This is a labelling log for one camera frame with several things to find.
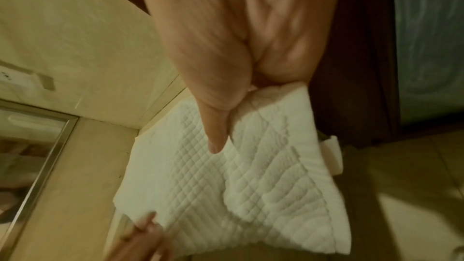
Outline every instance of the wall switch plate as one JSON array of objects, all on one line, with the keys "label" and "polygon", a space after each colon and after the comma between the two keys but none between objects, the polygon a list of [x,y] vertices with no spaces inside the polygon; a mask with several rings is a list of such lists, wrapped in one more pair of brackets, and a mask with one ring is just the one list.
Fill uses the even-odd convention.
[{"label": "wall switch plate", "polygon": [[0,82],[6,82],[27,88],[35,87],[34,79],[30,74],[10,69],[2,65],[0,65]]}]

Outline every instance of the quilted towel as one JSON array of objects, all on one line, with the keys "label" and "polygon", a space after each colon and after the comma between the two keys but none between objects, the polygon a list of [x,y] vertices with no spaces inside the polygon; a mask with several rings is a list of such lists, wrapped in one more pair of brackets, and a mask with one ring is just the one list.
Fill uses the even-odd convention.
[{"label": "quilted towel", "polygon": [[343,198],[324,164],[309,95],[293,83],[251,92],[211,155],[195,100],[137,137],[116,208],[157,211],[178,256],[257,242],[350,251]]}]

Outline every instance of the tile floor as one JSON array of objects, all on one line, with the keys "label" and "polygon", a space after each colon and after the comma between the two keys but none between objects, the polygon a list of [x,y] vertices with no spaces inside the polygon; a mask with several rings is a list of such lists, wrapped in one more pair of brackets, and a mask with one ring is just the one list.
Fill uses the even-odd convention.
[{"label": "tile floor", "polygon": [[193,261],[447,261],[464,246],[464,130],[357,150],[336,181],[350,217],[349,256],[248,246]]}]

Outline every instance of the silver mirror frame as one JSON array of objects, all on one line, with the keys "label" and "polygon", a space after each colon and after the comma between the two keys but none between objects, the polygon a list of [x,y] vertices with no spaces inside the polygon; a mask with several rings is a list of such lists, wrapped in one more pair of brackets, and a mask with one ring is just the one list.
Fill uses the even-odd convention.
[{"label": "silver mirror frame", "polygon": [[27,196],[25,197],[19,211],[17,212],[14,220],[10,224],[6,234],[1,239],[0,242],[0,261],[7,260],[11,253],[14,250],[14,247],[21,235],[21,232],[33,211],[35,204],[39,198],[39,195],[42,191],[42,188],[45,186],[45,183],[50,175],[55,162],[57,161],[59,154],[61,153],[66,141],[68,140],[71,132],[76,125],[78,117],[63,114],[59,112],[54,112],[50,110],[45,110],[41,108],[36,108],[33,106],[22,105],[18,103],[8,102],[5,100],[0,100],[0,109],[8,110],[13,112],[18,112],[26,115],[40,116],[49,119],[63,121],[65,123],[63,129],[61,130],[55,144],[48,153],[48,156],[40,169],[37,178],[32,184]]}]

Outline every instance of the mirror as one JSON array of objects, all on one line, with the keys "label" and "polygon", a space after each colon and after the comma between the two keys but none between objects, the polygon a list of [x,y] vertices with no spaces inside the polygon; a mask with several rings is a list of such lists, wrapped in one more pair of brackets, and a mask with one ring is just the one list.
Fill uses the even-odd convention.
[{"label": "mirror", "polygon": [[0,100],[0,260],[11,254],[76,121]]}]

